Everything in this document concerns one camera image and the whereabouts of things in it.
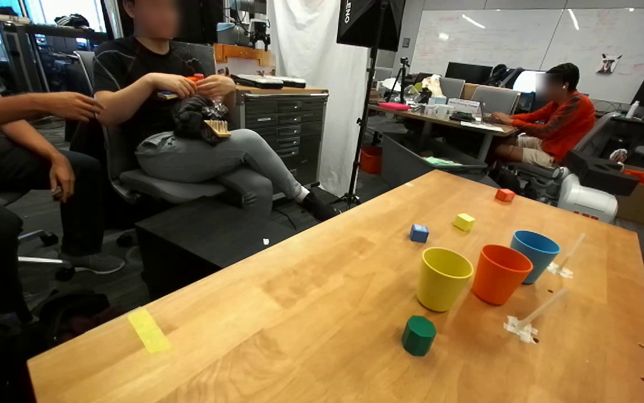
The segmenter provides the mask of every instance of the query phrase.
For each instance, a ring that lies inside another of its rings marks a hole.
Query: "black shirt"
[[[133,37],[120,37],[111,42],[103,42],[97,51],[94,68],[94,88],[99,90],[120,90],[138,80],[149,71],[166,73],[212,73],[212,53],[211,47],[190,44],[190,42],[173,42],[168,53],[155,53],[143,47]],[[120,126],[120,134],[126,136],[126,150],[131,156],[136,146],[155,134],[173,129],[173,106],[177,100],[166,100],[158,94],[152,94],[138,111]]]

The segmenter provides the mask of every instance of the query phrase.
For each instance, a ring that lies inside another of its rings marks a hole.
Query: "cabinet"
[[[240,88],[233,128],[260,133],[301,184],[318,182],[326,90]]]

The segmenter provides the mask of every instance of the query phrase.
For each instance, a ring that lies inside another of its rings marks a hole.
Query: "yellow sticky note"
[[[468,213],[461,213],[455,215],[454,227],[470,232],[473,228],[473,217]]]
[[[149,315],[147,308],[136,308],[127,314],[126,318],[133,326],[143,347],[149,354],[161,354],[170,350],[170,340],[166,337],[166,333],[161,332],[161,326],[157,325],[157,321]]]

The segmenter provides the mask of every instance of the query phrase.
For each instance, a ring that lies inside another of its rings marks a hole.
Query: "yellow cup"
[[[448,249],[425,249],[416,297],[431,311],[450,311],[472,278],[473,266],[468,257]]]

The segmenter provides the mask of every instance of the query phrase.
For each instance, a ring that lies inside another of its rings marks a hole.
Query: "ceiling light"
[[[478,27],[478,30],[485,30],[485,25],[480,25],[478,21],[473,21],[473,18],[470,18],[470,15],[465,15],[465,14],[461,14],[461,18],[462,18],[465,23]]]
[[[575,32],[578,32],[578,30],[582,30],[582,25],[577,23],[577,18],[575,18],[575,11],[572,11],[572,9],[567,9],[567,15],[571,15],[571,21],[572,21],[572,27],[575,27]]]

